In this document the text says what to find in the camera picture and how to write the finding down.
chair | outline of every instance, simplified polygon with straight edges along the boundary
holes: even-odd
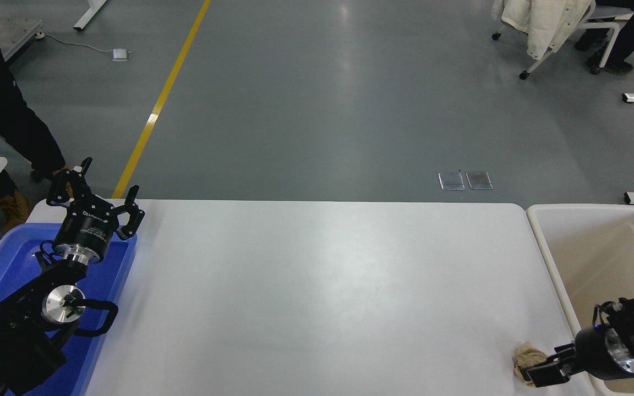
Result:
[[[629,10],[629,8],[606,7],[605,5],[601,5],[601,6],[599,5],[597,7],[596,2],[591,1],[591,4],[589,5],[588,10],[586,11],[586,14],[584,14],[583,18],[579,20],[578,25],[576,25],[576,29],[586,30],[586,29],[609,28],[611,32],[613,32],[611,35],[611,40],[609,40],[608,45],[606,46],[606,50],[603,53],[603,56],[601,57],[601,62],[599,63],[598,66],[591,68],[591,74],[596,75],[598,73],[601,73],[602,68],[606,66],[606,62],[608,61],[608,55],[611,53],[611,50],[613,50],[613,45],[616,42],[616,38],[618,37],[618,32],[621,29],[621,25],[616,21],[627,20],[627,18],[629,18],[631,15],[632,15],[632,11]],[[613,20],[610,22],[594,21],[597,19],[609,19],[609,18],[613,18]],[[511,27],[508,27],[507,25],[503,25],[496,33],[493,33],[493,36],[491,36],[491,38],[497,41],[500,38],[503,31],[508,28],[512,29]],[[549,55],[551,55],[552,53],[553,51],[548,48],[548,50],[544,53],[544,55],[539,60],[533,63],[529,68],[527,68],[527,70],[523,70],[523,72],[520,73],[520,79],[526,80],[528,77],[530,77],[530,73],[533,72],[539,65],[541,65],[547,58],[549,58]]]

brown boot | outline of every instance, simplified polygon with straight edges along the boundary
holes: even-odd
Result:
[[[7,195],[0,199],[0,210],[3,211],[4,217],[7,219],[7,223],[4,224],[4,233],[19,224],[25,223],[32,209],[31,201],[21,195],[18,190],[14,191],[13,196]]]
[[[63,166],[63,168],[60,168],[58,170],[56,170],[55,172],[53,172],[53,178],[52,180],[55,180],[55,177],[62,171],[68,169],[68,166],[65,165]],[[73,198],[73,188],[72,186],[70,186],[70,183],[65,183],[65,192],[68,193],[69,198]]]

white jacket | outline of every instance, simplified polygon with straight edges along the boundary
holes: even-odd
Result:
[[[557,52],[576,29],[591,0],[494,0],[491,16],[528,34],[528,55]]]

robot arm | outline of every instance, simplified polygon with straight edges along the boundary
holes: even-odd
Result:
[[[602,380],[634,378],[634,298],[597,305],[592,325],[544,363],[521,369],[536,387],[566,383],[582,371]]]
[[[66,170],[53,181],[46,202],[67,208],[52,241],[53,253],[41,244],[35,254],[40,275],[0,302],[0,395],[7,389],[24,394],[42,384],[65,364],[61,349],[72,336],[101,336],[118,313],[114,303],[88,299],[76,284],[85,278],[89,264],[103,260],[113,233],[123,240],[135,235],[144,211],[134,202],[138,186],[117,208],[93,195],[84,177],[90,163],[87,158],[80,168]],[[69,203],[67,183],[73,191]],[[130,213],[130,220],[120,227],[117,216],[124,212]],[[85,309],[107,312],[100,328],[78,328]]]

blue plastic tray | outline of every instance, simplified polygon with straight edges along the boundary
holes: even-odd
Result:
[[[33,253],[44,240],[53,240],[60,224],[27,223],[11,230],[0,241],[0,301],[28,281],[40,275],[41,269]],[[116,303],[133,261],[136,237],[126,241],[116,235],[100,263],[91,264],[88,276],[78,282],[87,298]],[[99,328],[103,313],[88,309],[81,317],[80,328]],[[104,336],[85,338],[73,336],[63,347],[68,358],[48,381],[33,389],[32,396],[80,396],[90,381]]]

